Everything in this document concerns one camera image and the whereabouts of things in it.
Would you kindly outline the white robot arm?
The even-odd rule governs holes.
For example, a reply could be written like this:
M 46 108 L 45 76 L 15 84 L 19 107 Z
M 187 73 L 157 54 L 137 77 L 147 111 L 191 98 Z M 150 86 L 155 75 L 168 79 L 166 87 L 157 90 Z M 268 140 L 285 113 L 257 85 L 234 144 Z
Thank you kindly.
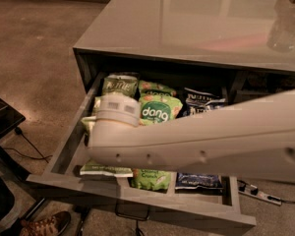
M 141 126 L 140 104 L 102 98 L 87 153 L 100 164 L 295 183 L 295 89 Z

